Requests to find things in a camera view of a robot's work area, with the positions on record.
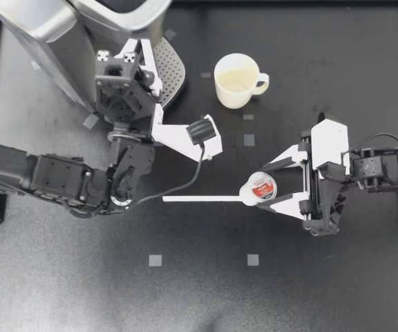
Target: white mug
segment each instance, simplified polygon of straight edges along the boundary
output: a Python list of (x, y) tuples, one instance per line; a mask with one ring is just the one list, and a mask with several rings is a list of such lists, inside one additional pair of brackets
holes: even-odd
[(229, 109), (245, 106), (253, 95), (261, 95), (269, 86), (269, 76), (259, 71), (248, 55), (232, 53), (214, 67), (214, 84), (219, 101)]

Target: gray square marker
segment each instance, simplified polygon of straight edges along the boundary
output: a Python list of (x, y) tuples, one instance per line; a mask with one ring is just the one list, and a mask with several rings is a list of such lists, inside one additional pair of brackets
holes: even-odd
[(162, 266), (162, 255), (149, 255), (149, 266), (159, 268)]
[(85, 119), (83, 125), (89, 129), (92, 129), (98, 120), (99, 118), (95, 114), (90, 114), (87, 119)]
[(166, 40), (171, 41), (176, 35), (177, 33), (172, 31), (172, 29), (168, 29), (167, 31), (165, 31), (164, 37)]
[(253, 133), (246, 133), (243, 136), (243, 144), (246, 147), (253, 147), (256, 145), (255, 141), (254, 141), (254, 134)]
[(248, 266), (259, 266), (259, 255), (247, 255), (247, 265)]

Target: white bracket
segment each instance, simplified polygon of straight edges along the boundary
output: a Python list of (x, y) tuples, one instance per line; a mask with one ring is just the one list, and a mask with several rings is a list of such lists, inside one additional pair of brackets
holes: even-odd
[(144, 53), (144, 65), (141, 65), (140, 68), (143, 71), (151, 71), (155, 75), (155, 80), (150, 85), (151, 89), (151, 94), (159, 98), (163, 86), (162, 86), (162, 80), (159, 77), (158, 74), (158, 68), (156, 67), (156, 62), (155, 62), (155, 57), (153, 55), (153, 49), (151, 47), (151, 42), (149, 39), (141, 39), (141, 47), (142, 47), (142, 52)]
[(295, 192), (292, 194), (290, 199), (285, 199), (278, 203), (272, 203), (269, 208), (280, 214), (293, 216), (300, 220), (307, 220), (307, 216), (301, 214), (299, 202), (306, 201), (308, 199), (310, 199), (310, 195), (307, 192)]
[[(213, 124), (216, 136), (204, 142), (204, 159), (211, 160), (215, 155), (222, 152), (222, 138), (219, 130), (211, 116), (205, 116)], [(202, 149), (199, 145), (194, 145), (187, 132), (186, 124), (162, 124), (164, 119), (164, 110), (161, 104), (156, 104), (151, 135), (156, 142), (160, 142), (173, 150), (187, 156), (195, 161), (200, 160)]]
[(308, 153), (306, 151), (299, 151), (299, 145), (295, 144), (286, 149), (280, 155), (278, 155), (275, 159), (273, 159), (270, 162), (270, 164), (290, 157), (294, 161), (294, 164), (287, 166), (286, 168), (298, 167), (298, 166), (302, 167), (303, 162), (308, 160)]
[(312, 168), (317, 170), (327, 162), (345, 166), (345, 175), (350, 174), (348, 127), (339, 122), (325, 119), (311, 129)]

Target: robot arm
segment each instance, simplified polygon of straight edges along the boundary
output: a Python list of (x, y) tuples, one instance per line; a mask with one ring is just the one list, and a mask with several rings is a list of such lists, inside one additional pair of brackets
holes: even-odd
[[(377, 136), (390, 136), (379, 133)], [(272, 176), (283, 169), (302, 171), (302, 191), (276, 197)], [(348, 128), (336, 120), (319, 117), (311, 132), (292, 145), (259, 172), (250, 176), (239, 196), (165, 196), (175, 201), (240, 201), (270, 212), (286, 214), (303, 222), (314, 236), (336, 234), (347, 191), (357, 186), (369, 193), (398, 193), (398, 146), (390, 149), (351, 148)]]
[(100, 50), (95, 83), (97, 109), (114, 123), (108, 139), (113, 143), (115, 167), (110, 198), (116, 206), (127, 208), (133, 202), (139, 177), (149, 172), (154, 161), (155, 143), (198, 163), (222, 152), (211, 116), (192, 125), (163, 123), (164, 110), (158, 102), (162, 82), (148, 39), (129, 39), (115, 57)]
[[(201, 151), (199, 170), (206, 150), (205, 141), (214, 133), (214, 125), (204, 119), (185, 131)], [(33, 156), (0, 145), (0, 193), (18, 193), (63, 205), (81, 218), (120, 213), (133, 207), (139, 179), (151, 171), (155, 148), (148, 143), (118, 137), (112, 143), (112, 156), (111, 166), (103, 171), (89, 167), (81, 158), (51, 154)]]

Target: black tabletop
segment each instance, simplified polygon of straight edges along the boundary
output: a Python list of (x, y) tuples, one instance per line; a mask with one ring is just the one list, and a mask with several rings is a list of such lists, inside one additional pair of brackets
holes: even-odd
[[(167, 122), (209, 113), (224, 145), (189, 194), (237, 194), (320, 111), (342, 119), (351, 142), (398, 135), (397, 6), (177, 7), (166, 29), (188, 74)], [(239, 111), (218, 103), (208, 75), (232, 52), (271, 78)], [(31, 62), (3, 31), (0, 143), (107, 167), (109, 126), (85, 128), (85, 111)], [(244, 135), (254, 135), (254, 147)], [(183, 183), (195, 166), (159, 148), (139, 194)], [(284, 175), (280, 194), (300, 182)], [(296, 219), (238, 203), (154, 201), (79, 220), (10, 197), (0, 227), (0, 331), (398, 331), (397, 197), (353, 191), (348, 200), (340, 234), (314, 238)], [(162, 255), (162, 266), (149, 267), (149, 255)], [(247, 255), (259, 265), (247, 266)]]

